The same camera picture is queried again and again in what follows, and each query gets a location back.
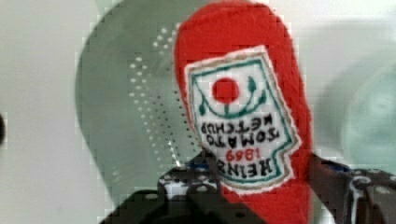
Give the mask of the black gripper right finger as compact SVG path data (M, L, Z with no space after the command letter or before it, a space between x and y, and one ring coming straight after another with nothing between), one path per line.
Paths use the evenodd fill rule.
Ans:
M336 224L396 224L395 175L313 155L308 183Z

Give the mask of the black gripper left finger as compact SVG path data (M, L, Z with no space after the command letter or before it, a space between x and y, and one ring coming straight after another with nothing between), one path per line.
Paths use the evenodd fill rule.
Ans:
M162 175L157 186L166 212L209 212L223 203L216 160L206 151Z

